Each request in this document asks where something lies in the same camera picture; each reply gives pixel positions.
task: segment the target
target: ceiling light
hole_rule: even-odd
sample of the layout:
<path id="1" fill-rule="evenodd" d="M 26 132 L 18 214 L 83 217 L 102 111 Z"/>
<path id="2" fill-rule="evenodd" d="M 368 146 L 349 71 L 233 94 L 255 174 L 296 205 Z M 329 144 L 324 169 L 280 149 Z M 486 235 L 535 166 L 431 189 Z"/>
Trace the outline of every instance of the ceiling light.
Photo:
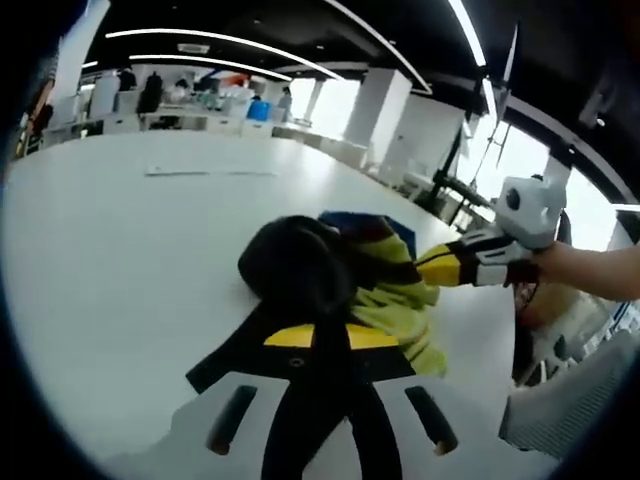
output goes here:
<path id="1" fill-rule="evenodd" d="M 345 14 L 347 17 L 349 17 L 351 20 L 353 20 L 362 28 L 364 28 L 367 32 L 369 32 L 376 40 L 382 43 L 382 45 L 387 47 L 387 50 L 393 53 L 393 55 L 395 55 L 395 57 L 398 60 L 400 60 L 400 62 L 405 66 L 405 68 L 411 72 L 411 74 L 416 78 L 416 80 L 418 80 L 420 85 L 422 85 L 425 90 L 430 92 L 430 94 L 433 93 L 431 91 L 431 88 L 429 87 L 429 84 L 426 82 L 424 78 L 422 78 L 422 76 L 418 73 L 418 71 L 414 68 L 414 66 L 409 63 L 409 60 L 404 58 L 404 56 L 402 56 L 402 54 L 391 44 L 391 42 L 389 42 L 386 38 L 380 35 L 371 25 L 369 25 L 367 22 L 365 22 L 363 19 L 361 19 L 359 16 L 357 16 L 355 13 L 353 13 L 344 5 L 341 5 L 340 3 L 336 2 L 336 0 L 324 0 L 324 1 L 327 2 L 329 5 L 331 5 L 333 8 L 340 10 L 343 14 Z"/>
<path id="2" fill-rule="evenodd" d="M 476 65 L 478 67 L 484 67 L 487 64 L 487 61 L 484 58 L 484 53 L 482 52 L 482 47 L 480 46 L 480 40 L 478 40 L 478 35 L 473 28 L 467 10 L 462 4 L 462 0 L 449 0 L 449 5 L 451 5 L 453 12 L 456 14 L 458 23 L 460 24 L 460 27 L 462 27 L 464 36 L 467 38 L 467 43 L 469 43 L 469 48 L 471 48 L 471 53 L 473 54 L 473 59 L 476 61 Z M 497 122 L 498 113 L 496 110 L 496 100 L 493 95 L 491 80 L 489 80 L 488 78 L 482 80 L 482 89 L 484 91 L 485 100 L 487 101 L 489 115 L 491 115 L 491 118 L 494 118 Z"/>
<path id="3" fill-rule="evenodd" d="M 624 205 L 621 203 L 612 203 L 611 206 L 619 212 L 636 212 L 640 213 L 640 205 Z"/>
<path id="4" fill-rule="evenodd" d="M 264 45 L 258 42 L 252 42 L 251 40 L 245 40 L 244 38 L 232 37 L 231 35 L 222 35 L 220 33 L 211 33 L 211 32 L 201 32 L 199 30 L 182 30 L 179 28 L 143 28 L 139 30 L 124 30 L 122 32 L 112 32 L 107 33 L 105 38 L 116 38 L 116 37 L 126 37 L 129 35 L 142 35 L 147 33 L 168 33 L 175 35 L 195 35 L 199 37 L 207 37 L 207 38 L 215 38 L 217 40 L 226 40 L 229 42 L 241 43 L 243 45 L 247 45 L 250 47 L 260 48 L 262 50 L 266 50 L 267 52 L 275 53 L 276 55 L 280 55 L 282 57 L 288 58 L 290 60 L 294 60 L 298 63 L 302 63 L 303 65 L 307 65 L 311 68 L 318 70 L 319 72 L 324 73 L 325 75 L 335 78 L 336 80 L 344 80 L 344 77 L 341 77 L 337 73 L 332 72 L 331 70 L 327 70 L 324 67 L 321 67 L 317 63 L 313 63 L 309 60 L 306 60 L 302 57 L 298 57 L 297 55 L 293 55 L 292 53 L 285 52 L 284 50 L 280 50 L 278 48 L 273 48 L 268 45 Z"/>
<path id="5" fill-rule="evenodd" d="M 471 47 L 471 53 L 476 61 L 476 65 L 483 67 L 487 64 L 487 61 L 484 58 L 482 47 L 480 47 L 480 40 L 478 40 L 478 35 L 471 24 L 471 19 L 462 4 L 462 0 L 449 0 L 449 5 L 451 5 L 453 12 L 456 14 L 456 18 L 462 27 L 464 36 L 467 37 L 467 42 L 469 43 L 469 47 Z"/>
<path id="6" fill-rule="evenodd" d="M 129 60 L 185 60 L 190 62 L 215 63 L 217 65 L 227 65 L 229 67 L 241 68 L 243 70 L 251 70 L 252 72 L 262 73 L 263 75 L 269 75 L 287 82 L 291 81 L 291 77 L 282 75 L 281 73 L 265 70 L 264 68 L 252 67 L 251 65 L 245 65 L 243 63 L 218 60 L 216 58 L 194 57 L 191 55 L 130 55 Z"/>
<path id="7" fill-rule="evenodd" d="M 484 91 L 484 97 L 487 101 L 487 107 L 489 108 L 489 116 L 494 122 L 498 121 L 498 111 L 496 110 L 496 99 L 493 95 L 493 85 L 491 80 L 485 78 L 482 80 L 482 90 Z"/>

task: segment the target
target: yellow stripe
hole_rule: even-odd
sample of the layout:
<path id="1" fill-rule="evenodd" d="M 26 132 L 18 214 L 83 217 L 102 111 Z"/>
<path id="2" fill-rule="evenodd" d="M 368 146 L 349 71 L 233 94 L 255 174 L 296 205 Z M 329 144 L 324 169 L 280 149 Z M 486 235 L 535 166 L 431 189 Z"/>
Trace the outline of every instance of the yellow stripe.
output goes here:
<path id="1" fill-rule="evenodd" d="M 460 285 L 460 261 L 451 253 L 446 245 L 438 245 L 425 255 L 422 260 L 426 263 L 419 265 L 418 273 L 427 285 L 455 287 Z"/>
<path id="2" fill-rule="evenodd" d="M 395 337 L 376 328 L 349 323 L 347 332 L 352 350 L 398 346 L 398 340 Z M 267 338 L 264 344 L 270 347 L 309 348 L 312 338 L 313 325 L 307 324 L 280 330 Z"/>

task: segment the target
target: human arm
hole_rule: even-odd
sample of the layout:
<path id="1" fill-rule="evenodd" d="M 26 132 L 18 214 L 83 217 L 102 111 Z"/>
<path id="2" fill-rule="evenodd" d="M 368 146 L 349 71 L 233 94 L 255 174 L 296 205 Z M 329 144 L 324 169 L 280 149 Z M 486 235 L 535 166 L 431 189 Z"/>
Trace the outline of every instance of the human arm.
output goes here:
<path id="1" fill-rule="evenodd" d="M 534 256 L 543 279 L 607 300 L 640 298 L 640 245 L 609 252 L 578 250 L 556 242 Z"/>

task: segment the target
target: blue container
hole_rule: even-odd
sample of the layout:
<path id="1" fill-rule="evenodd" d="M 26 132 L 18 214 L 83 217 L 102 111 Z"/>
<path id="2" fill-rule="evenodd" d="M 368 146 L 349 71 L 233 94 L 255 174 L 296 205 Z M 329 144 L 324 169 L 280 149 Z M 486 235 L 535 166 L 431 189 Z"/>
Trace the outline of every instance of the blue container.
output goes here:
<path id="1" fill-rule="evenodd" d="M 261 100 L 254 100 L 249 106 L 247 112 L 247 118 L 249 120 L 258 120 L 259 122 L 266 122 L 269 120 L 269 112 L 271 111 L 271 104 L 263 102 Z"/>

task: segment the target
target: black cloth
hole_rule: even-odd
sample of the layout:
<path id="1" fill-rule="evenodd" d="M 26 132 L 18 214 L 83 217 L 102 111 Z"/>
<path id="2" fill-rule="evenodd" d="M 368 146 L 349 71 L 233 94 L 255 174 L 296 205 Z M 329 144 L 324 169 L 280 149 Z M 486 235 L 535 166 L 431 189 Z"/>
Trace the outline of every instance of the black cloth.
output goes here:
<path id="1" fill-rule="evenodd" d="M 160 99 L 162 98 L 163 83 L 162 78 L 156 72 L 147 78 L 144 90 L 140 94 L 137 113 L 151 113 L 158 110 Z"/>

